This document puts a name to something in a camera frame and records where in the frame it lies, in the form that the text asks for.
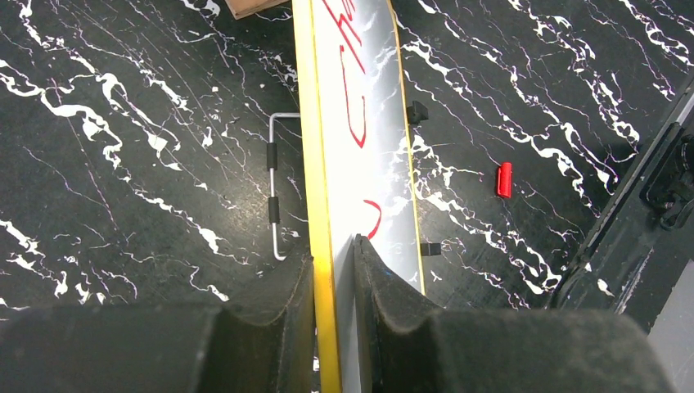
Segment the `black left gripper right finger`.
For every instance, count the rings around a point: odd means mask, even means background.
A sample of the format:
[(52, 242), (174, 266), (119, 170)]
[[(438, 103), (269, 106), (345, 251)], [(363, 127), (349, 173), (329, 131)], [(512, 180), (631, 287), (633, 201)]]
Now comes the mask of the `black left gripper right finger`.
[(670, 392), (646, 334), (602, 310), (445, 309), (354, 248), (365, 392)]

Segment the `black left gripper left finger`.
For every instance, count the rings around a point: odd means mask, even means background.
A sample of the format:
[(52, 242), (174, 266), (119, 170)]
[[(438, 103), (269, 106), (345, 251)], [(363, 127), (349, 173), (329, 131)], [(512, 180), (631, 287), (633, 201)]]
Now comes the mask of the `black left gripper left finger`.
[(4, 392), (307, 392), (312, 362), (307, 251), (226, 306), (32, 309), (1, 330)]

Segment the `yellow-framed whiteboard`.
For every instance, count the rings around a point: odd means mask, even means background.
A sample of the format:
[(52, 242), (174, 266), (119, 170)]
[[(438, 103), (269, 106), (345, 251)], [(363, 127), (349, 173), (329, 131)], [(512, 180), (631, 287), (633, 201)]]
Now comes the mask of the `yellow-framed whiteboard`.
[(320, 385), (359, 392), (353, 239), (425, 289), (398, 26), (388, 1), (292, 11)]

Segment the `red marker cap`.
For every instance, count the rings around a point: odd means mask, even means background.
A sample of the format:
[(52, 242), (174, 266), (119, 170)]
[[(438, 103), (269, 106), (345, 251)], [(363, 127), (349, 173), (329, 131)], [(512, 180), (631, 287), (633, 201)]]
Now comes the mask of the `red marker cap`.
[(513, 168), (511, 162), (503, 162), (498, 167), (496, 193), (501, 198), (511, 198), (513, 188), (512, 171)]

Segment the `wooden board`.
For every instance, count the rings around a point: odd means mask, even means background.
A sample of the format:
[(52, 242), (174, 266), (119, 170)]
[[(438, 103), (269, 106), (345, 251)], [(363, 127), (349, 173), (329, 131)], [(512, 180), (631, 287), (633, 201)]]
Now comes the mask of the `wooden board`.
[(225, 0), (235, 20), (246, 18), (285, 2), (288, 0)]

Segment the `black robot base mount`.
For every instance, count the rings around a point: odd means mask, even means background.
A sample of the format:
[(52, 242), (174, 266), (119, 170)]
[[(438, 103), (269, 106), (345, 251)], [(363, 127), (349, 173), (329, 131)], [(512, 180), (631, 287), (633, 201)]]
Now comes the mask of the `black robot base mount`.
[(570, 262), (550, 309), (626, 314), (646, 332), (693, 260), (693, 76)]

